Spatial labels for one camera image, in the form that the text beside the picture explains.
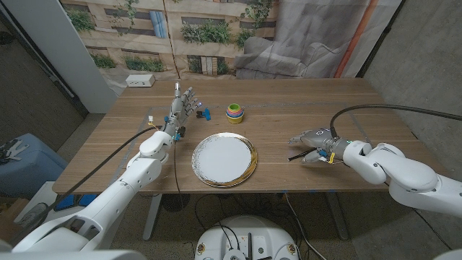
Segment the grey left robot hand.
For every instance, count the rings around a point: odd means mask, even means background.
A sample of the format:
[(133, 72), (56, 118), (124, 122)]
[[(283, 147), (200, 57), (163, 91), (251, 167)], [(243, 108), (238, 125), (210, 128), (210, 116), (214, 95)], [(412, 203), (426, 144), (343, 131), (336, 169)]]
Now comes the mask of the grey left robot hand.
[(186, 123), (188, 117), (201, 105), (202, 103), (195, 97), (192, 87), (182, 92), (180, 82), (176, 82), (175, 97), (170, 106), (168, 120), (162, 130), (171, 137), (174, 137), (178, 129)]

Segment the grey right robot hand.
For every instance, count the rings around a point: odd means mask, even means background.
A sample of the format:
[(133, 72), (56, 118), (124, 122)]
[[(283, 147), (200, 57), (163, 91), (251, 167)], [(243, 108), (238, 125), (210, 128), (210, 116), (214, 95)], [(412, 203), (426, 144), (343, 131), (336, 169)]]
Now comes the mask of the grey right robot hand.
[(302, 163), (324, 161), (332, 164), (335, 159), (342, 161), (349, 142), (340, 137), (332, 137), (329, 129), (307, 130), (292, 137), (289, 143), (302, 142), (311, 147), (301, 160)]

